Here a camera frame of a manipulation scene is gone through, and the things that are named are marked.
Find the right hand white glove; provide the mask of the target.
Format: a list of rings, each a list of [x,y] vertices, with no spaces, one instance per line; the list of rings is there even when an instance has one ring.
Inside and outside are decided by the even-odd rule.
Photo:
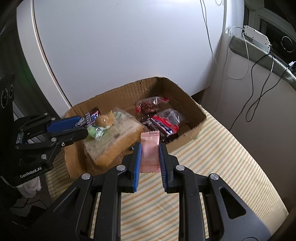
[[[40,177],[36,177],[30,181],[27,181],[26,183],[21,184],[16,188],[23,197],[33,198],[36,196],[36,193],[42,188]]]

